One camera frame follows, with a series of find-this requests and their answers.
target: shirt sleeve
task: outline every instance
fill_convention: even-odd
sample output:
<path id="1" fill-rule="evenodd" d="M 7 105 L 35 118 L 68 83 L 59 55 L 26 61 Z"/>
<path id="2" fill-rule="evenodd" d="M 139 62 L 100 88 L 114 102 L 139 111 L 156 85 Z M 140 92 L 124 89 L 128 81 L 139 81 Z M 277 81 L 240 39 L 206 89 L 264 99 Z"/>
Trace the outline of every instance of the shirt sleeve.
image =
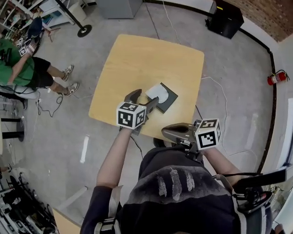
<path id="1" fill-rule="evenodd" d="M 81 226 L 81 234 L 93 234 L 97 223 L 108 218 L 112 188 L 97 186 L 94 188 L 90 205 Z"/>
<path id="2" fill-rule="evenodd" d="M 4 61 L 0 61 L 0 83 L 2 83 L 3 85 L 6 85 L 9 78 L 12 75 L 12 67 L 10 66 L 5 66 L 5 62 Z"/>

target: forearm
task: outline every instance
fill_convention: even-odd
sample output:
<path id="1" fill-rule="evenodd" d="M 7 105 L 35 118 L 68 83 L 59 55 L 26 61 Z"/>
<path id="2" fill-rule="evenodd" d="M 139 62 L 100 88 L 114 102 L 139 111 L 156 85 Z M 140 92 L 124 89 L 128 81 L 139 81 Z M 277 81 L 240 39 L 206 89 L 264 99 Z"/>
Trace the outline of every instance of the forearm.
<path id="1" fill-rule="evenodd" d="M 27 59 L 29 58 L 29 54 L 25 54 L 21 57 L 21 59 L 12 67 L 12 74 L 11 77 L 8 80 L 9 84 L 12 84 L 15 78 L 19 75 L 19 73 L 22 71 L 22 68 L 24 64 L 26 63 Z"/>
<path id="2" fill-rule="evenodd" d="M 123 128 L 112 144 L 97 175 L 97 186 L 114 188 L 119 184 L 132 130 Z"/>
<path id="3" fill-rule="evenodd" d="M 213 169 L 217 174 L 236 174 L 241 171 L 234 166 L 219 150 L 216 148 L 210 148 L 203 150 L 202 153 L 205 155 L 206 159 L 212 165 Z M 227 177 L 230 184 L 233 186 L 241 179 L 241 176 L 231 176 Z"/>

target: gray box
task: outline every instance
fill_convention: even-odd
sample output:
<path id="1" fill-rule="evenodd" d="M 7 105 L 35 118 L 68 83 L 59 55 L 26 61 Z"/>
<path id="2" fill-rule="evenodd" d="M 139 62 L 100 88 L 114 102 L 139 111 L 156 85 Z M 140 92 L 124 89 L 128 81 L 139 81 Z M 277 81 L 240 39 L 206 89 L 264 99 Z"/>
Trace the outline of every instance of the gray box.
<path id="1" fill-rule="evenodd" d="M 106 19 L 132 19 L 142 0 L 96 0 L 101 14 Z"/>

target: black speaker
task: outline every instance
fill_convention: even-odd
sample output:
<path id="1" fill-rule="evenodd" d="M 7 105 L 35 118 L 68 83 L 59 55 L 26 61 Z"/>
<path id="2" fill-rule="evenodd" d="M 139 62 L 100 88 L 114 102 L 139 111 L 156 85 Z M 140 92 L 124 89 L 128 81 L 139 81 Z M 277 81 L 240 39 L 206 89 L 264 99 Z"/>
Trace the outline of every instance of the black speaker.
<path id="1" fill-rule="evenodd" d="M 210 13 L 207 28 L 223 37 L 231 39 L 244 23 L 241 10 L 223 0 L 214 1 Z"/>

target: concrete floor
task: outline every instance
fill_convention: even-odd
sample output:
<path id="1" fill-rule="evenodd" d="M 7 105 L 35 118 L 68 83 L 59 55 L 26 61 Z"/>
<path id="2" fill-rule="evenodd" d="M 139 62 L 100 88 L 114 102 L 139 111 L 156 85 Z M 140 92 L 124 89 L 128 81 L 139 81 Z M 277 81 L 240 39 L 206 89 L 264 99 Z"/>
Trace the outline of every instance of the concrete floor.
<path id="1" fill-rule="evenodd" d="M 272 87 L 266 82 L 271 72 L 268 53 L 241 32 L 229 40 L 208 31 L 206 17 L 201 14 L 175 7 L 166 8 L 181 43 L 204 52 L 202 77 L 210 76 L 219 82 L 228 100 L 225 127 L 222 89 L 211 79 L 202 80 L 197 99 L 201 116 L 220 119 L 221 129 L 225 130 L 223 145 L 233 163 L 242 171 L 257 170 L 271 121 Z M 157 38 L 158 33 L 160 39 L 178 43 L 163 6 L 148 4 L 148 9 L 154 25 L 145 4 L 132 20 L 105 20 L 96 6 L 90 6 L 86 9 L 88 18 L 84 22 L 93 26 L 88 36 L 78 38 L 77 26 L 62 25 L 53 33 L 52 43 L 44 36 L 36 56 L 50 61 L 59 69 L 74 64 L 68 83 L 80 82 L 76 96 L 92 95 L 119 34 Z M 43 109 L 56 109 L 58 95 L 47 90 L 40 90 L 40 93 Z M 35 101 L 29 101 L 28 110 L 24 112 L 26 140 L 24 143 L 12 142 L 11 156 L 9 153 L 3 156 L 4 161 L 12 160 L 15 164 L 13 173 L 25 172 L 31 187 L 52 207 L 87 186 L 89 191 L 68 210 L 79 223 L 87 210 L 99 167 L 118 133 L 117 127 L 89 118 L 91 99 L 65 97 L 53 118 L 47 112 L 42 112 L 37 118 Z M 195 111 L 194 119 L 197 118 L 200 118 L 199 113 Z M 81 163 L 85 136 L 89 137 L 88 147 L 85 162 Z M 136 140 L 143 154 L 153 148 L 150 137 L 139 135 Z M 222 146 L 218 148 L 226 155 Z M 136 184 L 140 162 L 140 151 L 130 141 L 121 177 L 124 185 L 122 203 Z"/>

